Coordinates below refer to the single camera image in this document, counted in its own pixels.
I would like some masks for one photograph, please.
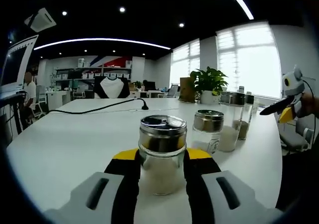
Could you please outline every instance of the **desk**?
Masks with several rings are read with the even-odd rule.
[[[81,112],[127,99],[75,100],[60,109]],[[141,118],[168,114],[186,120],[187,143],[190,144],[195,111],[219,109],[177,99],[145,101],[150,108],[148,111],[142,111],[143,102],[137,100],[82,115],[52,112],[13,140],[7,149],[13,170],[42,212],[60,208],[69,200],[72,189],[93,173],[103,172],[115,154],[136,148]],[[233,152],[217,151],[213,158],[221,170],[230,170],[254,189],[256,199],[265,207],[275,207],[281,184],[282,153],[273,115],[254,115],[247,139],[238,142]],[[137,204],[135,216],[140,222],[136,223],[150,223],[150,220],[153,223],[190,223],[191,212],[185,194],[153,196],[143,208]]]
[[[47,91],[49,110],[55,110],[71,101],[70,91]]]
[[[167,94],[162,91],[130,91],[129,98],[140,98],[141,93],[146,94],[149,98],[158,98],[158,94]]]

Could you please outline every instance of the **hand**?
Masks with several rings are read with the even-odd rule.
[[[297,114],[297,117],[302,118],[312,113],[317,113],[319,111],[318,98],[313,98],[312,94],[304,93],[300,100],[302,106]]]

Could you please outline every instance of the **ceiling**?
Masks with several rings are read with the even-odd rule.
[[[244,1],[254,20],[303,25],[299,0]],[[119,12],[121,6],[126,12]],[[213,36],[218,30],[249,22],[236,0],[15,0],[8,12],[9,38],[18,42],[36,34],[23,21],[42,7],[57,25],[39,32],[35,46],[104,37],[176,48],[196,38]],[[67,15],[63,16],[62,11],[67,11]],[[143,56],[145,53],[147,59],[156,60],[169,52],[134,43],[82,41],[36,50],[31,59],[39,60],[41,56],[47,59],[82,55]]]

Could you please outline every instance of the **window blind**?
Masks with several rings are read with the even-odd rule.
[[[217,50],[218,69],[227,76],[227,90],[244,86],[258,96],[281,98],[280,60],[267,22],[217,32]]]
[[[189,77],[195,69],[199,69],[199,39],[189,42],[173,50],[170,64],[169,84],[178,84],[181,77]]]

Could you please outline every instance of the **jar label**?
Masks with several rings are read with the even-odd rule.
[[[217,150],[218,143],[219,143],[219,139],[218,138],[211,139],[209,144],[208,144],[207,152],[208,153],[214,153]]]

